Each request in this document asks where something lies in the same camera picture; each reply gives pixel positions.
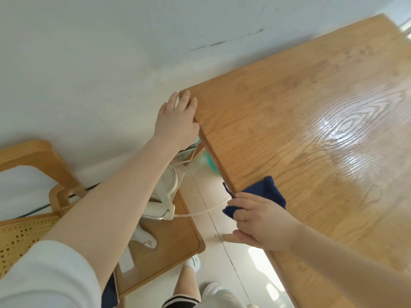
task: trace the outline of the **navy rag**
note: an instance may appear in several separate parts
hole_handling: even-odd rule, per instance
[[[224,188],[226,191],[234,198],[232,193],[227,188],[227,185],[223,183]],[[274,180],[271,176],[264,177],[263,180],[256,182],[255,184],[245,188],[243,192],[252,193],[254,195],[259,195],[260,197],[264,197],[271,201],[274,201],[279,206],[285,209],[286,201],[280,191],[278,191],[277,187],[274,185]],[[231,205],[226,206],[223,209],[223,213],[226,214],[228,217],[233,218],[234,212],[241,207],[234,207]]]

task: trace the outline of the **floor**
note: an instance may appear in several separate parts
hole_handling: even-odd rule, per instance
[[[191,213],[210,209],[228,197],[221,176],[209,167],[205,153],[188,166],[178,165],[178,170],[185,172],[180,190]],[[221,209],[193,219],[206,244],[205,251],[200,254],[201,269],[197,273],[200,288],[219,281],[246,305],[293,307],[263,250],[221,241],[222,234],[236,228],[235,222]],[[126,308],[161,307],[172,295],[180,269],[178,266],[128,295]]]

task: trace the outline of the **shorts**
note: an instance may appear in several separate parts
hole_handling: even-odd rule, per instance
[[[170,299],[168,299],[162,308],[193,308],[200,302],[192,297],[189,297],[187,295],[174,295]]]

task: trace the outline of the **foot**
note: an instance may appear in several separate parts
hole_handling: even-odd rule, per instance
[[[203,291],[201,298],[205,300],[207,297],[215,295],[218,291],[227,290],[226,287],[222,286],[220,283],[214,281],[207,285]]]
[[[198,254],[195,254],[193,257],[187,259],[183,266],[190,266],[194,272],[198,272],[200,270],[201,262],[198,258]]]

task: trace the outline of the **white power cord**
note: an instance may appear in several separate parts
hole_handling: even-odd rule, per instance
[[[229,200],[231,200],[231,197],[225,199],[223,202],[216,205],[215,207],[212,207],[212,208],[210,208],[206,211],[203,211],[203,212],[198,212],[198,213],[193,213],[193,214],[174,214],[174,217],[193,217],[193,216],[198,216],[198,215],[201,215],[201,214],[205,214],[205,213],[208,213],[209,211],[212,211],[213,209],[216,209],[217,207],[222,206],[223,204],[226,204],[227,201],[229,201]]]

